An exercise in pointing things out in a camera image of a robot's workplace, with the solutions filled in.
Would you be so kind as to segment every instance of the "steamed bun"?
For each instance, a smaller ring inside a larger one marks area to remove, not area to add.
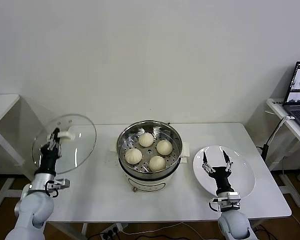
[[[161,156],[154,156],[150,159],[149,168],[152,172],[157,172],[166,168],[166,161]]]
[[[128,164],[137,164],[141,161],[142,159],[142,153],[136,149],[132,148],[126,151],[125,153],[125,160],[127,161]]]
[[[154,136],[145,132],[139,136],[139,144],[143,147],[150,147],[154,143]]]
[[[156,145],[156,150],[158,153],[164,156],[169,155],[172,152],[172,149],[172,144],[168,140],[161,140]]]

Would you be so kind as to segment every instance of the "glass pot lid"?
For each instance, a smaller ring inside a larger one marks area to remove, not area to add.
[[[64,174],[79,167],[90,156],[97,142],[97,130],[89,118],[80,114],[51,120],[38,132],[32,145],[32,159],[38,167],[42,159],[40,148],[56,128],[60,129],[61,157],[56,161],[55,171]]]

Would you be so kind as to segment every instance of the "wooden floor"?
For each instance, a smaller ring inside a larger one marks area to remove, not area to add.
[[[295,188],[298,190],[300,194],[300,181],[296,179],[296,174],[289,173],[287,174],[292,181]],[[282,182],[277,174],[273,175],[274,179],[278,183],[278,185],[282,185]],[[0,189],[5,182],[5,178],[0,178]],[[11,189],[22,189],[25,184],[28,183],[28,180],[25,178],[17,178]],[[298,208],[295,202],[292,200],[289,194],[284,195],[286,201],[288,202],[292,214],[300,221],[300,208]],[[0,207],[0,240],[4,240],[5,236],[9,233],[9,231],[14,227],[16,223],[16,218],[14,216],[14,207],[18,202],[17,198],[5,198],[1,207]],[[131,223],[127,228],[124,229],[126,233],[136,233],[148,230],[155,230],[165,226],[170,226],[176,223]],[[217,222],[190,222],[187,223],[195,228],[203,238],[209,239],[225,239],[219,231],[219,227]],[[88,229],[86,235],[89,237],[93,234],[100,233],[103,229],[110,226],[111,223],[90,223],[88,225]],[[300,226],[298,223],[292,218],[277,218],[277,219],[269,219],[266,220],[262,225],[271,232],[278,240],[300,240]],[[74,223],[72,224],[74,228],[81,232],[82,224]],[[46,240],[70,240],[68,236],[54,228],[52,225],[47,224],[44,230],[44,235]],[[141,234],[136,235],[125,235],[120,233],[121,240],[134,240]],[[189,227],[185,225],[178,225],[171,228],[165,228],[163,230],[157,232],[146,233],[147,236],[157,236],[157,235],[167,235],[172,238],[180,238],[186,237],[191,240],[200,240],[200,237]],[[268,240],[268,236],[265,232],[259,231],[257,236],[260,240]],[[95,236],[92,240],[100,240],[99,236]]]

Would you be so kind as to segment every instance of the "white table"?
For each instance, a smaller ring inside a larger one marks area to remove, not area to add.
[[[18,94],[0,94],[0,120],[19,100]],[[8,141],[0,134],[0,145],[12,156],[12,163],[15,166],[22,166],[24,159],[14,150]],[[24,170],[22,172],[25,176],[30,178],[31,173]],[[0,205],[4,198],[18,198],[21,196],[21,190],[9,189],[14,181],[14,178],[8,178],[0,190]]]
[[[283,98],[279,99],[272,99],[269,98],[266,101],[266,104],[271,108],[271,110],[280,118],[287,116],[288,113],[282,106]],[[292,148],[294,148],[294,151],[297,150],[297,148],[300,148],[300,145],[296,145],[297,142],[300,142],[300,126],[299,124],[294,120],[288,120],[284,123],[287,128],[292,132],[292,134],[295,136],[295,138],[292,139],[285,139],[281,146],[279,146],[273,154],[269,156],[269,158],[266,160],[266,164],[269,168],[269,170],[273,170],[281,161],[282,159],[288,155],[288,153],[291,151]],[[296,192],[296,190],[291,187],[291,182],[289,178],[285,175],[280,175],[281,180],[285,184],[285,186],[280,187],[282,193],[289,193],[291,194],[292,198],[294,199],[297,206],[300,208],[300,196]]]
[[[58,175],[70,180],[70,188],[54,199],[50,223],[133,223],[216,221],[208,201],[212,195],[195,179],[193,157],[201,148],[222,145],[241,153],[255,173],[252,193],[241,200],[241,211],[251,220],[281,218],[291,210],[240,123],[172,124],[182,141],[189,143],[190,158],[181,164],[167,186],[158,192],[132,191],[113,152],[116,139],[126,125],[96,125],[97,144],[77,169]]]

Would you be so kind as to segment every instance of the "power strip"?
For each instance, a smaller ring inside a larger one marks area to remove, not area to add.
[[[111,230],[113,232],[114,227],[116,227],[118,229],[118,233],[120,233],[123,229],[128,227],[128,225],[129,225],[128,223],[120,223],[120,222],[114,223],[111,226],[104,229],[101,233],[102,234],[107,234],[109,230]]]

